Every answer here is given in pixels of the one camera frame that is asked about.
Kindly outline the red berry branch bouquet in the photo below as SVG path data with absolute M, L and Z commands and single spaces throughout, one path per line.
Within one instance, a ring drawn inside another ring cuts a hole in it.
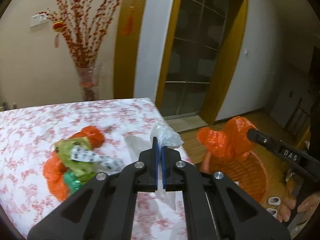
M 93 16 L 90 13 L 94 0 L 55 1 L 57 11 L 47 9 L 40 12 L 53 24 L 55 47 L 59 46 L 59 37 L 62 36 L 75 67 L 93 67 L 121 0 L 103 0 Z

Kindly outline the orange plastic trash basket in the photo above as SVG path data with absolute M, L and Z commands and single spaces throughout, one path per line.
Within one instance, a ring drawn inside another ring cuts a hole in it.
M 238 182 L 239 186 L 261 205 L 266 202 L 269 186 L 268 175 L 262 161 L 254 152 L 250 152 L 248 158 L 243 162 L 221 161 L 210 152 L 206 152 L 202 158 L 200 171 L 206 174 L 221 171 L 232 181 Z

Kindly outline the floral pink white tablecloth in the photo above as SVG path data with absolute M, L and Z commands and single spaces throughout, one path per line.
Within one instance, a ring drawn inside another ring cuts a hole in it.
M 140 150 L 150 141 L 155 124 L 163 121 L 148 98 L 75 102 L 20 108 L 1 113 L 1 206 L 22 236 L 53 211 L 59 201 L 43 176 L 44 163 L 54 144 L 84 127 L 95 126 L 104 135 L 99 155 L 125 164 L 138 159 L 126 140 L 134 138 Z

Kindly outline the green plastic bag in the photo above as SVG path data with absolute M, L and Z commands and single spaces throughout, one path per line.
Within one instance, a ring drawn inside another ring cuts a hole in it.
M 81 182 L 79 180 L 79 178 L 77 178 L 71 170 L 68 170 L 63 175 L 63 181 L 68 188 L 69 195 L 74 194 L 76 191 L 78 191 L 84 185 L 84 183 Z

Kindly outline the white slipper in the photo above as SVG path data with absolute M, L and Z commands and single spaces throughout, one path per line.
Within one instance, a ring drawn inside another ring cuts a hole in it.
M 273 209 L 273 208 L 267 208 L 266 211 L 271 214 L 274 218 L 277 218 L 277 213 L 278 213 L 278 210 L 277 209 Z
M 270 197 L 268 198 L 268 204 L 272 206 L 279 206 L 281 204 L 281 199 L 279 197 Z

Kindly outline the orange plastic bag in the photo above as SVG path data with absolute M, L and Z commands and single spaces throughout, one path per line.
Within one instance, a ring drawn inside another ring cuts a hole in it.
M 256 127 L 245 117 L 236 116 L 228 120 L 223 130 L 201 128 L 196 137 L 208 152 L 221 161 L 245 161 L 255 147 L 247 132 Z
M 43 167 L 49 192 L 64 201 L 96 175 L 95 164 L 103 159 L 93 150 L 104 141 L 99 129 L 87 126 L 69 139 L 56 142 Z

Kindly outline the clear plastic bag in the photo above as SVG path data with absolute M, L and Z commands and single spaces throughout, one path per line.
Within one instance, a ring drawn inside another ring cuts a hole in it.
M 181 136 L 164 121 L 159 121 L 153 126 L 150 133 L 151 142 L 154 137 L 157 138 L 159 148 L 167 146 L 176 149 L 183 145 Z

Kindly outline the white printed plastic bag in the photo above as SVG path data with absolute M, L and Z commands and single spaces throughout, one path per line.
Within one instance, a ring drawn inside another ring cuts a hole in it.
M 98 155 L 94 151 L 85 149 L 80 145 L 76 145 L 71 149 L 70 158 L 72 161 L 90 164 L 95 172 L 105 172 L 108 174 L 120 172 L 125 166 L 121 159 Z

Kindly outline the glass sliding door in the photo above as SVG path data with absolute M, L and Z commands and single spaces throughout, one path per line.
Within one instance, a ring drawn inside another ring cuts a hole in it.
M 160 113 L 199 113 L 224 36 L 231 0 L 181 0 Z

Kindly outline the white wall switch panel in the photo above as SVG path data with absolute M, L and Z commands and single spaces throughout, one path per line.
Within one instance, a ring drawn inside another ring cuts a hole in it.
M 41 13 L 41 14 L 36 14 L 34 16 L 31 16 L 30 18 L 30 27 L 36 27 L 38 25 L 47 23 L 49 21 L 48 17 L 46 14 Z

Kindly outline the clear glass vase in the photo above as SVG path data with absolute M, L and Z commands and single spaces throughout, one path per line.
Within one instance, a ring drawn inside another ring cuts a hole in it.
M 95 101 L 99 98 L 99 79 L 102 64 L 87 68 L 78 68 L 79 85 L 85 101 Z

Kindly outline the yellow green printed bag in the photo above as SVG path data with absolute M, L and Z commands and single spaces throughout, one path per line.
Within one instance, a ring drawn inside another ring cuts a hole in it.
M 96 174 L 89 157 L 94 153 L 93 147 L 86 137 L 60 140 L 54 144 L 54 150 L 63 165 L 80 181 L 87 181 Z

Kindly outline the wooden chair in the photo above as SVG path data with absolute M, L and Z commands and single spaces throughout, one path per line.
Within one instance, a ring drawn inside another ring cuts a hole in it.
M 300 97 L 284 126 L 284 131 L 288 132 L 292 139 L 296 141 L 303 136 L 310 125 L 310 114 L 302 107 L 302 102 L 303 98 Z

